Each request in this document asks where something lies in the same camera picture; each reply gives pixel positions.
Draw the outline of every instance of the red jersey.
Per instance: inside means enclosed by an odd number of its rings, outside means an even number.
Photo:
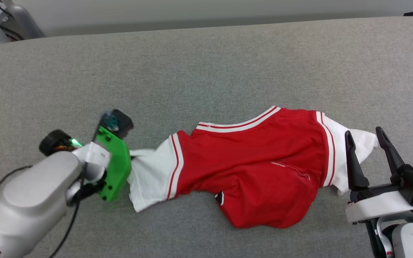
[[[131,152],[130,198],[139,212],[208,191],[235,227],[289,227],[304,217],[318,188],[346,191],[346,130],[319,111],[277,106],[240,124],[199,123],[190,136],[179,131],[156,150]],[[361,162],[377,140],[352,134]]]

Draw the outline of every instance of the jersey armhole trim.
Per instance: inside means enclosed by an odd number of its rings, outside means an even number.
[[[323,112],[317,111],[317,122],[323,127],[326,134],[326,141],[328,143],[328,168],[326,170],[326,177],[324,178],[324,181],[322,180],[322,186],[330,186],[334,178],[334,169],[336,167],[336,145],[331,130],[324,124]]]
[[[179,180],[179,175],[181,173],[182,167],[184,166],[184,158],[182,156],[181,145],[179,144],[179,138],[177,133],[171,135],[173,149],[175,151],[176,156],[176,166],[172,172],[172,176],[170,178],[170,185],[168,187],[168,194],[167,200],[175,198],[177,196],[177,183]]]

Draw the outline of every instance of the green led light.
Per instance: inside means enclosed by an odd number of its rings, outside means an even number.
[[[71,143],[76,147],[82,147],[82,144],[79,143],[76,139],[71,139]]]

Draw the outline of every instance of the gray fabric surface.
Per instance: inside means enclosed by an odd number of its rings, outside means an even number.
[[[85,142],[99,115],[119,108],[135,124],[133,149],[157,147],[199,121],[234,124],[271,105],[324,111],[337,122],[382,126],[413,165],[413,18],[310,21],[35,39],[0,45],[0,178],[39,162],[41,139],[63,129]],[[385,154],[363,169],[387,183]],[[133,211],[81,205],[58,257],[372,257],[364,225],[346,221],[348,195],[319,191],[288,229],[235,229],[208,193]],[[29,257],[47,257],[72,215]]]

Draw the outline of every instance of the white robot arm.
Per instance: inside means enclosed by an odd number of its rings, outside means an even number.
[[[50,133],[39,147],[46,159],[0,191],[0,258],[30,253],[68,207],[76,206],[75,217],[81,199],[92,194],[105,201],[116,198],[130,172],[121,138],[132,127],[130,118],[114,110],[102,117],[92,142],[83,147],[60,130]]]

